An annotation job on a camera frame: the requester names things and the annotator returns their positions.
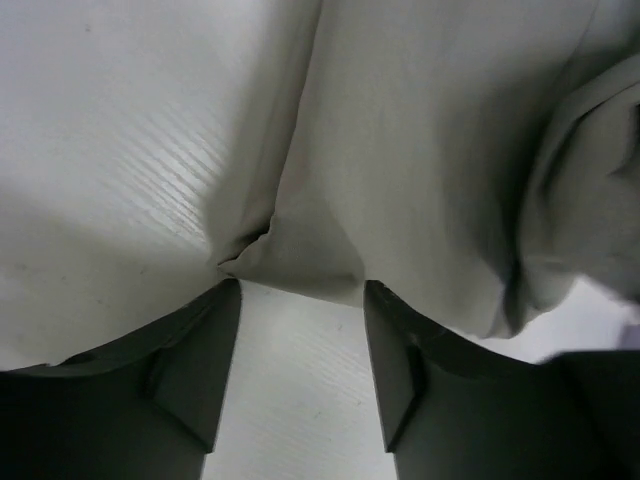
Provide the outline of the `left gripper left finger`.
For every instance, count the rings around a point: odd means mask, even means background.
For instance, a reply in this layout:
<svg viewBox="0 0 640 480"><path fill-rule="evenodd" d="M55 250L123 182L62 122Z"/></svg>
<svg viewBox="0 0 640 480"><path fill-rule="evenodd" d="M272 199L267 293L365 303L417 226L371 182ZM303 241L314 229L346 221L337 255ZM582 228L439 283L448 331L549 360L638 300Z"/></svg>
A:
<svg viewBox="0 0 640 480"><path fill-rule="evenodd" d="M198 479L215 447L240 323L227 279L57 365L1 375L5 479Z"/></svg>

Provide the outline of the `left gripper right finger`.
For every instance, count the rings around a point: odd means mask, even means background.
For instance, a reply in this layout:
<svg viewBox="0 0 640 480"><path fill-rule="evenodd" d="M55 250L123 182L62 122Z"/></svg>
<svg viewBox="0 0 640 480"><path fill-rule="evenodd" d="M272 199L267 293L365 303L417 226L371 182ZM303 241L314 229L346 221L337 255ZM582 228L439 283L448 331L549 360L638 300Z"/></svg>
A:
<svg viewBox="0 0 640 480"><path fill-rule="evenodd" d="M516 360L378 281L364 317L385 449L401 479L635 479L639 355Z"/></svg>

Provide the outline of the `grey cloth placemat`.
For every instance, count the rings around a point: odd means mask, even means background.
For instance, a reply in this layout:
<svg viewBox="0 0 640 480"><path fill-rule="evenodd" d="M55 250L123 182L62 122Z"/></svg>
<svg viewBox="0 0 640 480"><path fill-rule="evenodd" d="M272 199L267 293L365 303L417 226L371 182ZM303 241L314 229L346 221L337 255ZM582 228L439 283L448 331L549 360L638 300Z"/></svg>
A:
<svg viewBox="0 0 640 480"><path fill-rule="evenodd" d="M637 2L326 1L296 115L223 272L480 337L638 301Z"/></svg>

